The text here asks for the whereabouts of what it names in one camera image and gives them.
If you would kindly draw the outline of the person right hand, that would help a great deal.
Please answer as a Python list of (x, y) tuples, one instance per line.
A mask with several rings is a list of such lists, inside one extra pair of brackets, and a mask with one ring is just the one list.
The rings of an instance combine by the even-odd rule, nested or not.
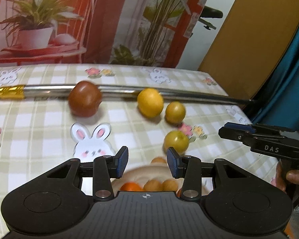
[(299, 198), (299, 165), (279, 160), (276, 166), (276, 187), (285, 192), (292, 201)]

